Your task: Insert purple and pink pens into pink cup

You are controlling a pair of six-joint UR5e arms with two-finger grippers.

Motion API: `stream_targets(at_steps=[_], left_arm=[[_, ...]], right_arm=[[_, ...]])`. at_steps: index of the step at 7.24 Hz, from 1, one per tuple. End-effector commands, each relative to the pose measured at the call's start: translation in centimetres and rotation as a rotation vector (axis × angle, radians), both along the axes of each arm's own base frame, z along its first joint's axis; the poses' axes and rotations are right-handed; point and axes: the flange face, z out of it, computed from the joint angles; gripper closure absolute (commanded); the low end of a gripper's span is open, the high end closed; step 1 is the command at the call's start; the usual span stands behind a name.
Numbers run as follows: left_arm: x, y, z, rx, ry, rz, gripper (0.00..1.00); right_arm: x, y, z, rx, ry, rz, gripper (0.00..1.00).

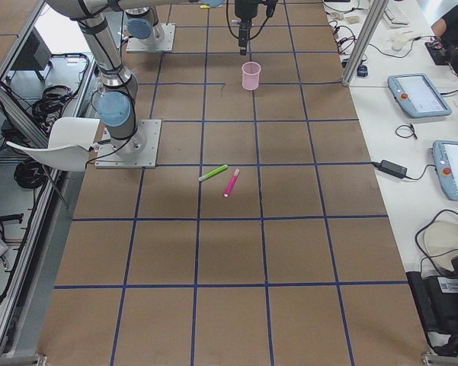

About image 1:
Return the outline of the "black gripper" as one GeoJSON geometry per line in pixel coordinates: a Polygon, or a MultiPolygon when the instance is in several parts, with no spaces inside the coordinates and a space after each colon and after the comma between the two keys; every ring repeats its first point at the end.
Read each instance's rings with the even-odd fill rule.
{"type": "Polygon", "coordinates": [[[239,54],[247,54],[250,39],[250,23],[258,15],[257,0],[235,0],[235,16],[241,21],[239,24],[238,42],[239,54]]]}

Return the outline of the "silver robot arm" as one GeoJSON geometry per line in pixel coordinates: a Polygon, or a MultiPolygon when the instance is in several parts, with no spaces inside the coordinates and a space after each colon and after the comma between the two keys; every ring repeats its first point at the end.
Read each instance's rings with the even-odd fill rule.
{"type": "MultiPolygon", "coordinates": [[[[109,11],[131,13],[143,18],[146,11],[154,11],[158,5],[178,5],[179,1],[48,1],[58,13],[78,23],[91,52],[98,63],[101,81],[107,91],[118,89],[133,95],[136,82],[130,70],[123,64],[118,46],[108,28],[104,14],[109,11]]],[[[257,37],[251,34],[252,20],[257,16],[258,6],[267,6],[266,18],[271,18],[274,6],[268,1],[235,1],[235,16],[240,20],[239,32],[233,36],[239,42],[240,53],[245,54],[248,43],[257,37]]]]}
{"type": "Polygon", "coordinates": [[[156,7],[133,8],[125,13],[127,30],[131,36],[148,45],[164,40],[165,32],[159,23],[156,7]]]}

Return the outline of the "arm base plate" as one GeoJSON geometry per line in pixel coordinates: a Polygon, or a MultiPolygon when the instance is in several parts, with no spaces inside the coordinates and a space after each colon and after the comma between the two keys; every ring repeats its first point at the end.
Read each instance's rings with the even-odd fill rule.
{"type": "Polygon", "coordinates": [[[122,142],[112,140],[105,127],[102,140],[110,140],[102,144],[98,150],[99,159],[94,161],[98,169],[153,169],[157,163],[159,140],[162,129],[162,121],[138,120],[137,131],[131,140],[117,152],[116,147],[121,147],[122,142]]]}
{"type": "Polygon", "coordinates": [[[174,45],[175,24],[130,21],[127,30],[130,38],[127,43],[128,53],[170,53],[174,45]]]}

